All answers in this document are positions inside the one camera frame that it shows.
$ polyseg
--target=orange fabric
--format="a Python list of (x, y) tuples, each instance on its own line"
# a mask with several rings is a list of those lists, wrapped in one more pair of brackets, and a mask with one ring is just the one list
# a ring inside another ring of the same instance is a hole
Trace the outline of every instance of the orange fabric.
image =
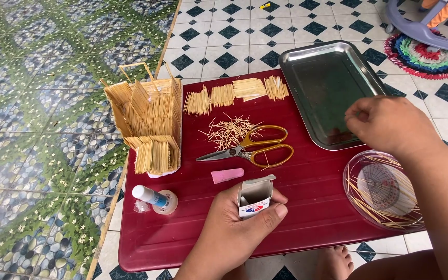
[[(431, 9), (439, 0), (423, 0), (421, 7)], [(436, 27), (448, 18), (448, 4), (428, 23), (429, 28)]]

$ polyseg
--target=scissors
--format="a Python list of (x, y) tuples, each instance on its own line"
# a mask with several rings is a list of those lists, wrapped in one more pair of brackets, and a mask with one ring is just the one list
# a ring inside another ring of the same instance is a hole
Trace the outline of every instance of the scissors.
[[(250, 136), (252, 135), (252, 133), (254, 133), (257, 130), (263, 130), (263, 129), (281, 130), (285, 133), (285, 135), (281, 139), (262, 140), (262, 141), (250, 140)], [(254, 129), (250, 130), (250, 132), (248, 132), (246, 134), (245, 138), (243, 139), (243, 141), (241, 141), (241, 143), (238, 146), (231, 148), (231, 149), (227, 149), (227, 150), (211, 152), (208, 155), (200, 156), (196, 160), (198, 162), (201, 162), (201, 161), (205, 161), (205, 160), (217, 160), (217, 159), (223, 159), (223, 158), (228, 158), (228, 157), (233, 157), (233, 156), (239, 156), (239, 157), (243, 157), (243, 158), (249, 160), (251, 163), (253, 163), (254, 165), (261, 167), (261, 168), (276, 167), (276, 166), (282, 165), (283, 163), (288, 161), (290, 159), (290, 157), (293, 155), (293, 147), (288, 144), (281, 143), (281, 142), (283, 142), (284, 139), (286, 139), (287, 136), (288, 136), (288, 131), (286, 129), (284, 129), (283, 127), (280, 127), (278, 125), (261, 125), (259, 127), (256, 127)], [(248, 147), (267, 145), (267, 144), (276, 144), (276, 145), (265, 147), (265, 148), (255, 150), (255, 151), (243, 151), (243, 149), (248, 148)], [(271, 150), (276, 150), (279, 148), (289, 148), (291, 150), (291, 154), (289, 156), (287, 156), (283, 161), (272, 164), (272, 165), (262, 165), (262, 164), (255, 162), (254, 158), (258, 154), (263, 153), (263, 152), (268, 152)]]

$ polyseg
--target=human hand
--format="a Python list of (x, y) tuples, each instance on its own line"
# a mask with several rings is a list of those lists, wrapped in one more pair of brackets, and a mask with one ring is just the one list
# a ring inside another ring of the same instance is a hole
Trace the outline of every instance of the human hand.
[(177, 272), (177, 279), (221, 279), (242, 265), (288, 213), (284, 205), (288, 198), (274, 189), (274, 203), (241, 220), (237, 203), (240, 187), (241, 183), (215, 196), (200, 237)]
[(361, 141), (394, 156), (444, 146), (425, 113), (403, 97), (361, 98), (345, 112), (345, 121)]

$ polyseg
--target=printed logo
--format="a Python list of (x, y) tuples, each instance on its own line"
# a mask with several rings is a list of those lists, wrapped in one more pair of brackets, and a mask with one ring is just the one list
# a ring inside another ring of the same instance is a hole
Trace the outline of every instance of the printed logo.
[(250, 212), (257, 212), (258, 210), (260, 210), (262, 208), (264, 208), (264, 206), (260, 205), (260, 206), (257, 206), (255, 208), (250, 208), (250, 209), (246, 210), (246, 212), (248, 212), (248, 213), (250, 213)]

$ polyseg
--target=plastic bag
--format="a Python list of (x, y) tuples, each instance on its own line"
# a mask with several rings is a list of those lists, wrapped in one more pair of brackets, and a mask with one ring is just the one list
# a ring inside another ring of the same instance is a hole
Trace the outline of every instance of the plastic bag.
[(136, 200), (134, 202), (134, 211), (138, 212), (138, 213), (145, 213), (150, 211), (150, 206), (148, 205), (148, 203), (142, 201), (142, 200)]

